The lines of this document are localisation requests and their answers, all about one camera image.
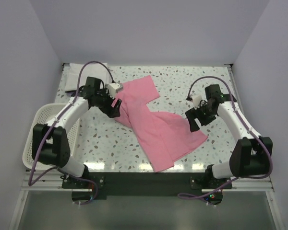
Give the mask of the pink t shirt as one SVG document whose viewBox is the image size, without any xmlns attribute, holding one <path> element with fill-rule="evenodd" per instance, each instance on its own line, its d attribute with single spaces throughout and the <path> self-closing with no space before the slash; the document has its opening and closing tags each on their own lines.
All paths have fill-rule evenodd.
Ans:
<svg viewBox="0 0 288 230">
<path fill-rule="evenodd" d="M 116 121 L 133 130 L 154 172 L 173 167 L 207 140 L 203 132 L 191 132 L 181 115 L 151 112 L 147 104 L 159 97 L 151 76 L 124 83 L 117 94 L 122 102 Z"/>
</svg>

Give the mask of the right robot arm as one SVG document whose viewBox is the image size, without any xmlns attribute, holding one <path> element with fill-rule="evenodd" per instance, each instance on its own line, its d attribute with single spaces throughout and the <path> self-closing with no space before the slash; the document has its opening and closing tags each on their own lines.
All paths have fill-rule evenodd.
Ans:
<svg viewBox="0 0 288 230">
<path fill-rule="evenodd" d="M 232 93 L 224 94 L 219 85 L 205 88 L 206 98 L 199 94 L 189 94 L 187 100 L 193 107 L 185 115 L 190 131 L 195 132 L 220 117 L 227 125 L 235 140 L 235 147 L 229 161 L 209 165 L 204 180 L 226 179 L 230 177 L 262 177 L 271 172 L 273 142 L 257 132 L 240 112 Z"/>
</svg>

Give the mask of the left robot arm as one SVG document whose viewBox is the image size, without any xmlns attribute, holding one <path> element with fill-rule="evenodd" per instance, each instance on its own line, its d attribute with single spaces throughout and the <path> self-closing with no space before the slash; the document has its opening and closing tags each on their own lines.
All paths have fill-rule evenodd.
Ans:
<svg viewBox="0 0 288 230">
<path fill-rule="evenodd" d="M 74 97 L 45 124 L 33 127 L 33 165 L 42 163 L 57 167 L 78 178 L 85 178 L 88 168 L 72 156 L 68 133 L 74 124 L 91 107 L 97 107 L 109 118 L 120 116 L 121 100 L 117 93 L 123 90 L 120 83 L 104 84 L 101 79 L 88 77 Z"/>
</svg>

